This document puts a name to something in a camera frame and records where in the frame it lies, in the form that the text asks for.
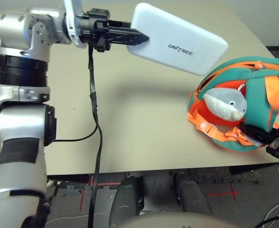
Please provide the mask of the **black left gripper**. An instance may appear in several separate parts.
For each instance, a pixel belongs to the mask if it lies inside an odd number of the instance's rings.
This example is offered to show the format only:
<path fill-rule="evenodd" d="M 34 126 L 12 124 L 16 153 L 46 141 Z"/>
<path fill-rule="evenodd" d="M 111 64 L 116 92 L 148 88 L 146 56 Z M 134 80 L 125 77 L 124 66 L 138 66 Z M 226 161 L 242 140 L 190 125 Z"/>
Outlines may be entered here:
<path fill-rule="evenodd" d="M 109 51 L 110 43 L 135 46 L 149 41 L 148 36 L 130 28 L 130 22 L 109 18 L 110 12 L 106 9 L 91 9 L 79 16 L 80 40 L 98 52 Z"/>

